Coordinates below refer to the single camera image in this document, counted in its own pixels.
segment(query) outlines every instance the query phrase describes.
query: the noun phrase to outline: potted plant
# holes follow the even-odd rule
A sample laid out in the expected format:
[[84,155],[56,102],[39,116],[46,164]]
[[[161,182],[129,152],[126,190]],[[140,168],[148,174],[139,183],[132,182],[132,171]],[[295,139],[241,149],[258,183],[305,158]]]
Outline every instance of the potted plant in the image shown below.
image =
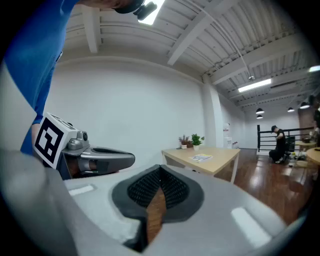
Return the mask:
[[186,137],[185,135],[183,135],[183,137],[179,137],[179,141],[181,143],[181,148],[185,150],[187,148],[188,143],[190,142],[189,136]]
[[200,138],[200,136],[198,136],[197,134],[192,134],[191,141],[192,141],[193,149],[195,151],[198,151],[199,145],[202,144],[202,141],[204,140],[205,140],[205,137]]

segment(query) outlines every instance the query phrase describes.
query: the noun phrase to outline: ceiling beam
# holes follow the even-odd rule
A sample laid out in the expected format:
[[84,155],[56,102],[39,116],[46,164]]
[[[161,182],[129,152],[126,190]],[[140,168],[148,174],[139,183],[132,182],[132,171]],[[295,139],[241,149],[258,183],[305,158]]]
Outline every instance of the ceiling beam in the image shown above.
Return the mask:
[[228,99],[221,90],[219,90],[217,87],[215,87],[215,89],[216,89],[216,91],[217,91],[218,94],[219,94],[219,99],[220,99],[220,101],[221,101],[221,99],[222,99],[222,100],[224,100],[224,101],[227,101],[229,104],[231,104],[231,105],[234,106],[235,108],[237,107],[237,105],[236,105],[232,100]]
[[167,72],[174,72],[199,86],[203,85],[201,73],[189,66],[178,62],[174,66],[167,64],[165,55],[157,54],[143,47],[122,47],[115,45],[102,45],[97,54],[92,54],[88,47],[74,48],[63,53],[58,66],[70,65],[77,62],[126,62],[134,65],[147,65]]
[[[247,85],[251,85],[253,83],[257,83],[257,82],[262,81],[262,80],[266,80],[266,79],[271,78],[271,84],[263,86],[264,89],[265,88],[270,88],[272,86],[280,85],[280,84],[283,84],[283,83],[288,83],[288,82],[304,79],[308,74],[310,74],[309,73],[309,68],[288,72],[288,73],[281,74],[281,75],[274,76],[274,77],[272,77],[272,74],[271,74],[271,75],[264,76],[261,79],[257,79],[257,80],[254,80],[252,82],[248,82],[248,83],[242,84],[240,86],[240,88],[241,87],[245,87]],[[229,99],[234,99],[236,97],[239,97],[239,96],[242,96],[242,95],[245,95],[245,94],[248,94],[248,93],[252,93],[252,90],[247,90],[247,91],[244,91],[244,92],[239,92],[238,90],[234,90],[234,91],[229,92],[228,98]]]
[[[298,98],[296,98],[296,100],[301,101],[303,98],[304,98],[303,96],[299,96]],[[257,108],[268,108],[268,107],[277,107],[279,105],[287,105],[289,101],[290,101],[290,99],[279,99],[277,101],[260,103],[259,106],[257,106],[257,105],[243,106],[241,109],[245,112],[246,111],[255,111],[255,110],[257,110]]]
[[294,105],[295,108],[297,108],[302,102],[309,102],[309,96],[313,95],[313,96],[317,96],[318,94],[320,94],[320,86],[318,86],[313,92],[311,92],[306,98],[301,99],[301,100],[297,100],[296,104]]
[[99,45],[102,44],[100,10],[99,8],[92,8],[85,5],[82,5],[81,9],[86,40],[88,41],[90,52],[96,54],[99,50]]
[[[210,13],[215,19],[219,18],[233,5],[240,0],[212,0],[206,5],[204,10]],[[169,51],[168,64],[173,65],[191,43],[212,23],[212,19],[208,17],[204,11],[201,11],[192,22],[186,27],[183,33]]]
[[[293,34],[259,47],[244,55],[243,59],[249,68],[253,68],[286,54],[300,51],[305,47],[302,36]],[[211,76],[211,81],[214,85],[217,85],[246,70],[241,58],[237,58],[214,72]]]
[[280,99],[283,97],[291,97],[291,96],[295,96],[297,94],[303,95],[306,93],[310,93],[312,91],[313,91],[313,89],[311,87],[308,87],[302,91],[300,91],[300,88],[294,88],[291,90],[282,91],[282,92],[275,93],[275,94],[265,94],[265,95],[261,95],[261,96],[257,96],[257,97],[253,97],[253,98],[248,98],[248,99],[245,99],[245,100],[238,102],[236,105],[239,107],[244,107],[246,105],[254,104],[256,102],[258,102],[258,104],[260,104],[261,102],[264,102],[264,101],[276,100],[276,99]]

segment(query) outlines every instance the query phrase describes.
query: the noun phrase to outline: black railing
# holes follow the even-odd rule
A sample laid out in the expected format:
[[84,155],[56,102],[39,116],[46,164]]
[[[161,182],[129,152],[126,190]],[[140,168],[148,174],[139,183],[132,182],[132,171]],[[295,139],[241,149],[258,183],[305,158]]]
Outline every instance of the black railing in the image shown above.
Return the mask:
[[[263,134],[270,134],[271,131],[270,130],[264,130],[264,131],[260,131],[260,125],[258,124],[256,126],[257,129],[257,135],[258,135],[258,151],[260,152],[260,150],[262,151],[270,151],[273,148],[276,147],[276,140],[261,140],[261,138],[275,138],[277,137],[275,136],[261,136]],[[313,131],[313,127],[307,127],[307,128],[296,128],[296,129],[283,129],[284,132],[284,136],[289,144],[289,151],[293,152],[293,151],[298,151],[298,149],[296,149],[296,141],[302,141],[303,140],[303,136],[308,136],[309,133],[302,133],[302,134],[293,134],[293,132],[298,132],[298,131]],[[262,145],[261,143],[263,142],[274,142],[274,145]]]

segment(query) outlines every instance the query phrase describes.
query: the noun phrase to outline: white wall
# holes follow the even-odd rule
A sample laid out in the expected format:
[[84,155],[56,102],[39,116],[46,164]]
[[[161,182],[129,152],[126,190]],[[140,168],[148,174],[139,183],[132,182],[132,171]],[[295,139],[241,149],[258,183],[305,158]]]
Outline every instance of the white wall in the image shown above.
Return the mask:
[[223,148],[223,121],[219,94],[207,74],[202,76],[202,104],[204,112],[206,145]]
[[230,124],[230,137],[232,137],[232,143],[238,142],[240,148],[246,148],[245,113],[223,96],[220,96],[219,98],[223,124]]
[[59,65],[44,111],[87,131],[91,145],[133,153],[132,168],[162,164],[183,134],[205,134],[199,84],[137,63]]
[[[260,125],[260,131],[270,131],[272,126],[277,126],[281,129],[296,129],[299,128],[298,112],[287,112],[288,108],[284,105],[265,108],[263,119],[257,119],[256,110],[245,112],[245,147],[256,149],[258,146],[257,125]],[[274,136],[275,133],[265,133],[264,136]],[[262,138],[265,141],[275,141],[275,138]],[[264,142],[264,145],[275,145],[274,142]]]

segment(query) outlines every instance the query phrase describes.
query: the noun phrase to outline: black mesh pad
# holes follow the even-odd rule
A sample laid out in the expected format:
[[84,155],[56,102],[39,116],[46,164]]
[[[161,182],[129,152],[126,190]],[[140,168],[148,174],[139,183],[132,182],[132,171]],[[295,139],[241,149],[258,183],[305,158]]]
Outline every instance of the black mesh pad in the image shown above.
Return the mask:
[[197,182],[166,165],[154,165],[121,181],[112,191],[112,200],[125,217],[146,221],[146,208],[159,188],[164,193],[167,209],[163,223],[187,220],[204,200],[204,192]]

